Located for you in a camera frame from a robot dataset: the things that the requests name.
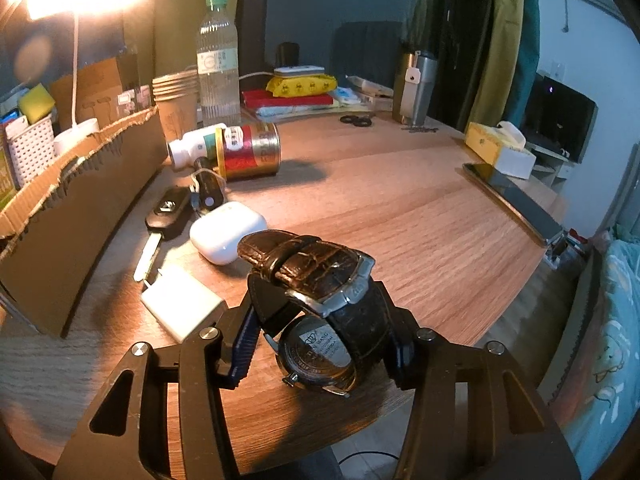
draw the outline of key fob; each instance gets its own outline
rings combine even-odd
[[[162,234],[163,240],[172,240],[184,231],[192,211],[191,190],[188,187],[170,187],[146,216],[146,228]]]
[[[211,161],[201,156],[193,163],[194,169],[200,170],[206,168],[207,170],[213,169]],[[215,175],[208,171],[203,171],[196,175],[196,180],[200,186],[200,207],[207,211],[213,211],[215,208],[220,207],[225,203],[225,196],[220,189],[220,183]]]

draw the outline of black leather strap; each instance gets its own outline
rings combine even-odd
[[[299,304],[296,308],[284,308],[284,289],[290,288],[322,301],[347,282],[359,259],[359,254],[348,247],[313,236],[276,230],[245,236],[238,244],[238,255],[254,266],[248,288],[261,320],[273,320],[271,316],[278,306],[283,309],[281,314],[287,312],[277,323],[272,323],[272,331],[274,326],[280,328],[300,311]],[[271,287],[277,287],[277,290],[271,290]],[[355,368],[354,381],[349,388],[352,389],[380,361],[388,343],[385,296],[369,279],[369,289],[362,300],[329,314],[326,321],[351,356]]]

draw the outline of hanging clothes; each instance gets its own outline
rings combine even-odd
[[[494,28],[469,121],[495,126],[504,113],[520,49],[524,0],[494,0]]]
[[[428,115],[464,130],[491,40],[494,0],[444,0],[438,73]]]
[[[538,0],[524,0],[522,35],[511,91],[504,109],[503,120],[520,127],[531,94],[540,60],[540,7]]]

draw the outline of scissors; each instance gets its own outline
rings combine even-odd
[[[359,128],[368,128],[373,124],[371,117],[358,116],[358,115],[343,115],[340,118],[340,122],[344,124],[353,124]]]

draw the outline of stack of paper cups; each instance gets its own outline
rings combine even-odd
[[[198,71],[178,72],[153,80],[154,99],[167,142],[196,129]]]

